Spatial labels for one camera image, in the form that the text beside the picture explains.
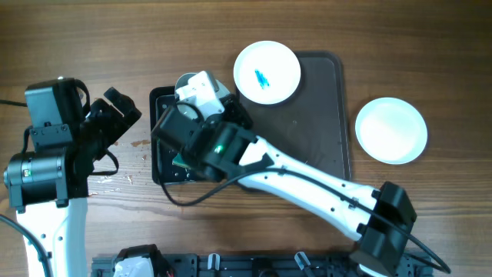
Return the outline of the white plate stain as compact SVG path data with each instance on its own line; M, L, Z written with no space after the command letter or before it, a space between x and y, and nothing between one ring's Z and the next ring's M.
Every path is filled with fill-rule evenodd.
M274 41L255 42L243 49L234 62L234 83L248 100L276 105L290 98L301 80L297 56Z

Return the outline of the green yellow sponge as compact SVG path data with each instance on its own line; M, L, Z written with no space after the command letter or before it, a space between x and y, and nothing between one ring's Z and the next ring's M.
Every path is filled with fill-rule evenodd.
M183 169L190 169L191 166L188 165L185 160L182 158L182 156L178 153L173 159L172 159L172 165L181 167Z

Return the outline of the white plate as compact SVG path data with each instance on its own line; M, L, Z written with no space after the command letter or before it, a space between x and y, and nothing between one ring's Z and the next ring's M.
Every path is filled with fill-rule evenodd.
M403 165L417 159L428 140L427 125L419 111L399 98L376 98L359 111L355 135L373 159Z

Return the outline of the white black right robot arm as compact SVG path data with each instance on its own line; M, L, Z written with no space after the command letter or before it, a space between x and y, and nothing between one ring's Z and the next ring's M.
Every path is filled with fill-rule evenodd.
M351 259L371 275L394 276L416 213L407 193L385 182L379 189L339 179L284 154L223 115L191 119L174 104L151 131L192 170L217 182L237 182L308 210L356 246Z

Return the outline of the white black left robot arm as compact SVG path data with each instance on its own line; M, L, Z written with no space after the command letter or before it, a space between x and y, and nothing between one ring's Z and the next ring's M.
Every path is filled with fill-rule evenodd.
M32 120L22 149L4 172L16 220L1 220L24 237L31 276L86 276L88 177L94 163L141 117L134 101L115 88L92 102L85 84L61 78L30 85Z

